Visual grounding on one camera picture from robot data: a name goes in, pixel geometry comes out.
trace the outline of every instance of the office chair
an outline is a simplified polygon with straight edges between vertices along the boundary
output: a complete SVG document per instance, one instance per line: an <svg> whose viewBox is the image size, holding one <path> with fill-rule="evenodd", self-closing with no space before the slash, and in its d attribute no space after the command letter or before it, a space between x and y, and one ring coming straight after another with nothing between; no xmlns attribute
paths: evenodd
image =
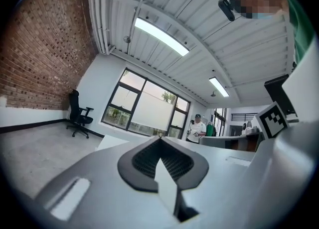
<svg viewBox="0 0 319 229"><path fill-rule="evenodd" d="M71 114L70 114L70 121L74 125L68 125L66 128L75 128L75 131L72 134L72 137L75 137L75 133L78 131L83 132L86 135L86 138L89 138L89 134L84 128L85 124L92 123L93 118L88 116L88 113L93 110L93 108L86 107L80 108L79 107L79 92L74 90L72 93L69 94L69 102L71 106Z"/></svg>

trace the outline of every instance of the brick wall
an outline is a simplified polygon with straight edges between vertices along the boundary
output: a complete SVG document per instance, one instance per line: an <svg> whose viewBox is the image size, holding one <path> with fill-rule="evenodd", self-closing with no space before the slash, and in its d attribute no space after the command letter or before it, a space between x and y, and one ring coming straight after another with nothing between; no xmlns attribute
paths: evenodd
<svg viewBox="0 0 319 229"><path fill-rule="evenodd" d="M88 0L23 0L0 39L7 107L65 110L98 53Z"/></svg>

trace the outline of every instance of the window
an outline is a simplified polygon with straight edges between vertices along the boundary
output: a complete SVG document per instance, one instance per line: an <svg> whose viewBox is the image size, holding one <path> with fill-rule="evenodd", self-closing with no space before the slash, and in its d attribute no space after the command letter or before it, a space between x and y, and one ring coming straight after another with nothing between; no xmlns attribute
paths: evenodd
<svg viewBox="0 0 319 229"><path fill-rule="evenodd" d="M225 128L225 122L226 122L226 108L220 108L216 109L214 111L214 126L216 128L216 136L223 136L224 135L224 128Z"/></svg>
<svg viewBox="0 0 319 229"><path fill-rule="evenodd" d="M181 138L189 105L178 95L126 69L102 122L147 136Z"/></svg>

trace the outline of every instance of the person in white shirt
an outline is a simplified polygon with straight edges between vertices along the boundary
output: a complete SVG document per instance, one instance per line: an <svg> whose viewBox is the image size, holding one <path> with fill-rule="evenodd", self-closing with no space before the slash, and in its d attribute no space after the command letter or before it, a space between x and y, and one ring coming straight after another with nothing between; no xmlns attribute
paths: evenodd
<svg viewBox="0 0 319 229"><path fill-rule="evenodd" d="M189 133L189 135L186 138L186 141L196 143L196 144L199 143L200 136L206 135L206 125L201 121L200 114L196 114L195 122L194 122L194 124L190 125L188 133Z"/></svg>

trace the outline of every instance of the fluorescent light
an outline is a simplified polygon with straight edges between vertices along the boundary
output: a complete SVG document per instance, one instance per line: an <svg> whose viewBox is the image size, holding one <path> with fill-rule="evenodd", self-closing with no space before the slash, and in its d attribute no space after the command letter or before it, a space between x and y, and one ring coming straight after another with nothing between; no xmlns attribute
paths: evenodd
<svg viewBox="0 0 319 229"><path fill-rule="evenodd" d="M181 56L184 56L189 52L187 48L185 48L178 41L170 37L167 33L163 32L161 29L144 21L141 18L136 19L135 26L149 33L150 35L153 35L155 38L161 40L162 42L170 46L172 49L174 49Z"/></svg>
<svg viewBox="0 0 319 229"><path fill-rule="evenodd" d="M209 79L209 81L219 90L219 92L223 95L223 97L228 97L229 94L227 94L226 90L223 88L223 86L218 82L218 80L214 77Z"/></svg>

